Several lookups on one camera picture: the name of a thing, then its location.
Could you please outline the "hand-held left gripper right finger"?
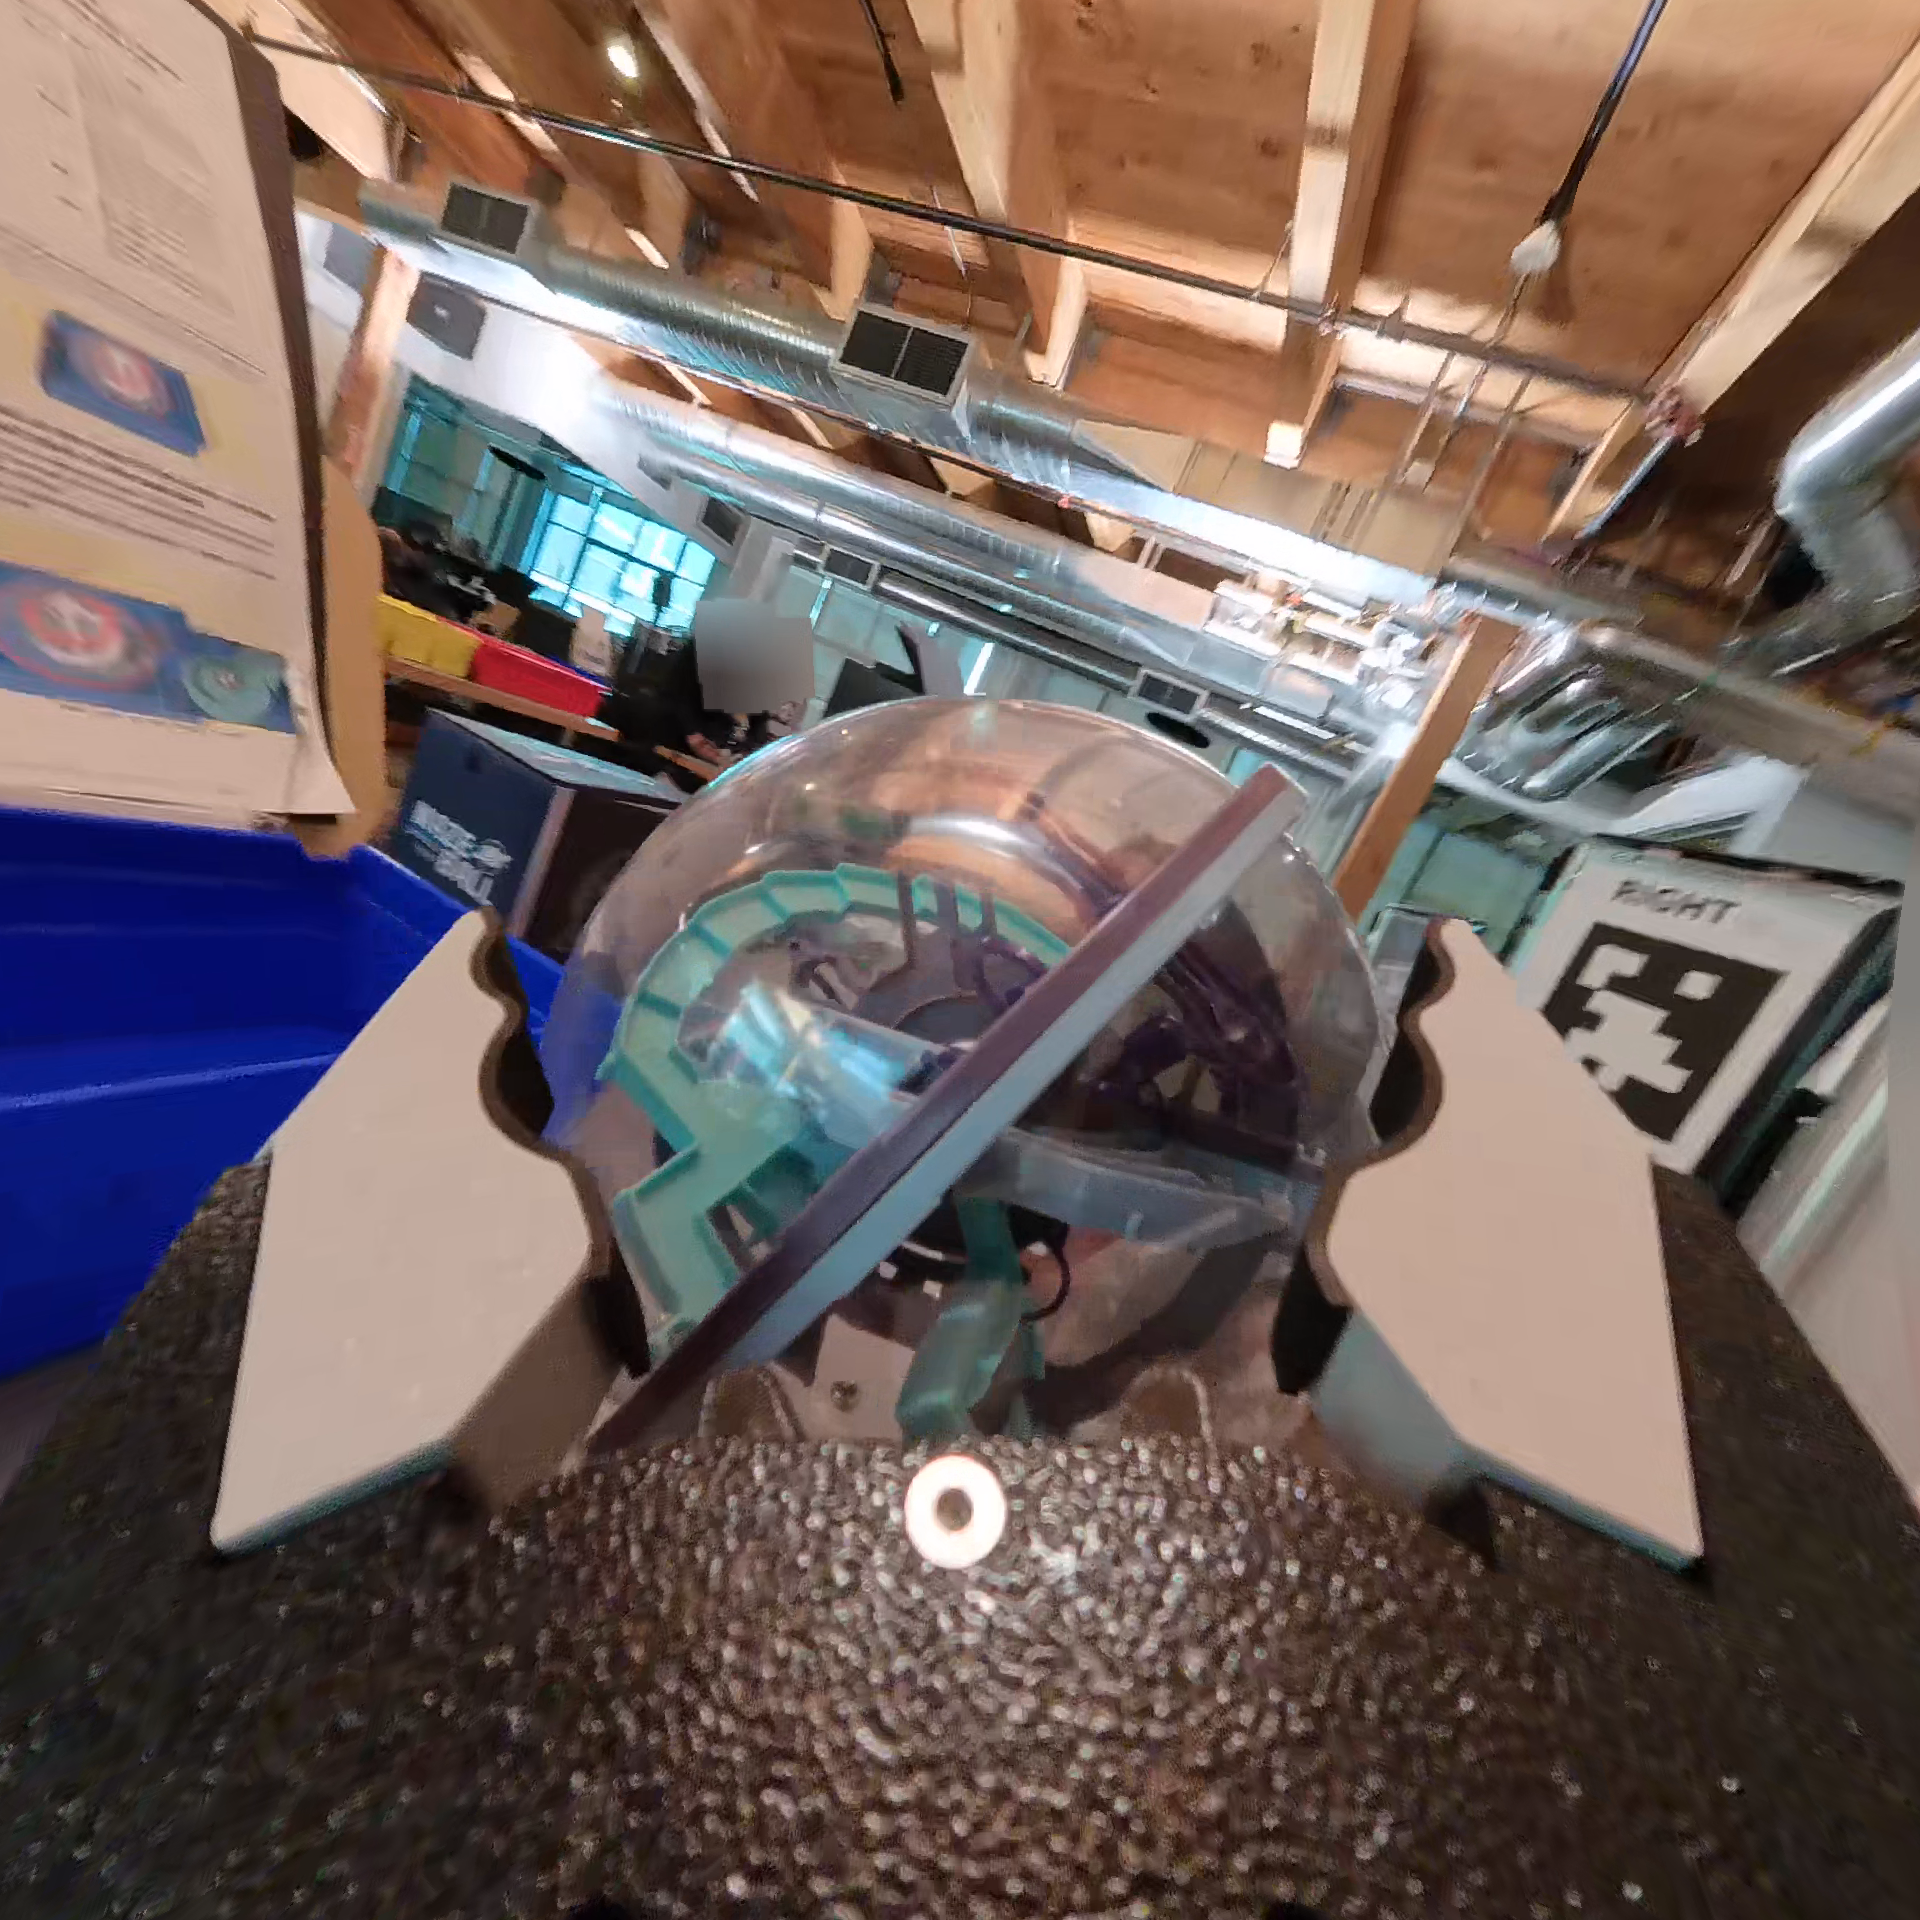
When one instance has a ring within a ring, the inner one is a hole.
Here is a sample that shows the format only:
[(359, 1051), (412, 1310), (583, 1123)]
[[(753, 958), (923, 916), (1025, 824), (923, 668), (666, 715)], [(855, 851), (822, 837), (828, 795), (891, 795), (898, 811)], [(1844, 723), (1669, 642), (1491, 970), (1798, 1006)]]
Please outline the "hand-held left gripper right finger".
[(1459, 919), (1423, 933), (1366, 1120), (1279, 1294), (1279, 1389), (1420, 1509), (1489, 1480), (1693, 1568), (1653, 1160)]

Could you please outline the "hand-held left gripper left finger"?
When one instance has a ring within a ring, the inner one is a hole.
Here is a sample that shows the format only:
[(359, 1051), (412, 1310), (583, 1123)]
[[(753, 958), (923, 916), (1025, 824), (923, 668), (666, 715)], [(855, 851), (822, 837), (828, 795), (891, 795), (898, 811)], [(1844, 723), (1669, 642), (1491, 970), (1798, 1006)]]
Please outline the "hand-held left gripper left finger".
[(255, 1552), (419, 1476), (491, 1509), (650, 1365), (499, 919), (470, 910), (267, 1142), (207, 1543)]

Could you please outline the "silver spiral air duct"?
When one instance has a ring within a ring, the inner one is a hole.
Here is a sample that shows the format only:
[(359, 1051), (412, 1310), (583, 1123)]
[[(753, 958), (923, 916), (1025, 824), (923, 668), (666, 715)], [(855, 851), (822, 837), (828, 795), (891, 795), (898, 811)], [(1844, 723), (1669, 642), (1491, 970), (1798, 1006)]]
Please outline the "silver spiral air duct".
[(846, 320), (573, 246), (547, 207), (478, 182), (458, 178), (427, 191), (366, 182), (357, 203), (373, 238), (482, 300), (695, 378), (847, 415), (1036, 488), (1101, 501), (1113, 486), (1138, 486), (1222, 501), (1299, 477), (1239, 447), (1090, 412), (995, 371), (978, 346), (950, 410), (839, 378), (833, 354)]

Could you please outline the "clear plastic maze ball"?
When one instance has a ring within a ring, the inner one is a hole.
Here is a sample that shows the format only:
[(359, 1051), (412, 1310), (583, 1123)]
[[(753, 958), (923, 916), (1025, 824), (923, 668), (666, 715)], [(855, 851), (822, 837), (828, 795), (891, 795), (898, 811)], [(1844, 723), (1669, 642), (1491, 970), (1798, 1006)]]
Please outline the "clear plastic maze ball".
[(647, 1347), (594, 1448), (1299, 1438), (1276, 1318), (1382, 1050), (1307, 811), (1279, 767), (980, 700), (689, 800), (542, 1038)]

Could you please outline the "dark blue maze ball box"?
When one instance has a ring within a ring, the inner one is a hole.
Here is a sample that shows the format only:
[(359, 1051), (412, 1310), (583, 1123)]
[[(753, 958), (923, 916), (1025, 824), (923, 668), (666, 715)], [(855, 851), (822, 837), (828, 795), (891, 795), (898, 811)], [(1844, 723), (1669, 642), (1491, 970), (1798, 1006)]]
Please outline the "dark blue maze ball box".
[(612, 879), (682, 804), (655, 776), (431, 711), (389, 852), (564, 962)]

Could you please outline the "blue plastic bin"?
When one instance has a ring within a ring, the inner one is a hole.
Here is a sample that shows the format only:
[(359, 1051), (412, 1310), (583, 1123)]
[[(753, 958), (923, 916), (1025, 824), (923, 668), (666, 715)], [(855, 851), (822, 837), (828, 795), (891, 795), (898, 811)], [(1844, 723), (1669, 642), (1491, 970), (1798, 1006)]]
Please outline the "blue plastic bin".
[(462, 907), (371, 847), (3, 811), (3, 1379), (101, 1342)]

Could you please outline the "printed instruction sheet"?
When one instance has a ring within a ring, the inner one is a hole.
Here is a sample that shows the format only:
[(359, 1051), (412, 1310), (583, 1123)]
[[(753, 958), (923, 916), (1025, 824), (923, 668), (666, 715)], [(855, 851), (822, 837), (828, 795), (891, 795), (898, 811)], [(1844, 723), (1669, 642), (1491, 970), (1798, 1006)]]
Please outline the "printed instruction sheet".
[(346, 813), (273, 64), (201, 4), (3, 4), (6, 795)]

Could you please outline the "duct vent grille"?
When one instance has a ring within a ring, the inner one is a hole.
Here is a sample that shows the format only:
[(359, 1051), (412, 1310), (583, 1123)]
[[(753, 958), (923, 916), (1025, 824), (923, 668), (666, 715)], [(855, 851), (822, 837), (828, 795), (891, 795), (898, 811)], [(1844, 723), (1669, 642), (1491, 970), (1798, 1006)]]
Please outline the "duct vent grille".
[(977, 340), (967, 332), (862, 302), (847, 316), (833, 371), (878, 390), (953, 410), (973, 360)]

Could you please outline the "yellow plastic bin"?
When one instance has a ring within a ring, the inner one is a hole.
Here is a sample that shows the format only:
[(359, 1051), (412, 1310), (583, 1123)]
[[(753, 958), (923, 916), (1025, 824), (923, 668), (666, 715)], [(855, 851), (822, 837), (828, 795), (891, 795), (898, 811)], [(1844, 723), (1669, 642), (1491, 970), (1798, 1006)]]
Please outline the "yellow plastic bin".
[(391, 595), (375, 598), (375, 635), (385, 658), (467, 680), (482, 634)]

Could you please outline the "red plastic bin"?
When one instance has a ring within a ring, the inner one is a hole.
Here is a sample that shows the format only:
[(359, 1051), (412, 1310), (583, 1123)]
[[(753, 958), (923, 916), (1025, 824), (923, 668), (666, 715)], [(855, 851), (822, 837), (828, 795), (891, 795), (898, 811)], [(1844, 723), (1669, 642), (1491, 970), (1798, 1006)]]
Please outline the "red plastic bin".
[(484, 635), (469, 661), (469, 680), (517, 701), (538, 704), (581, 723), (596, 723), (609, 698), (602, 680), (517, 642)]

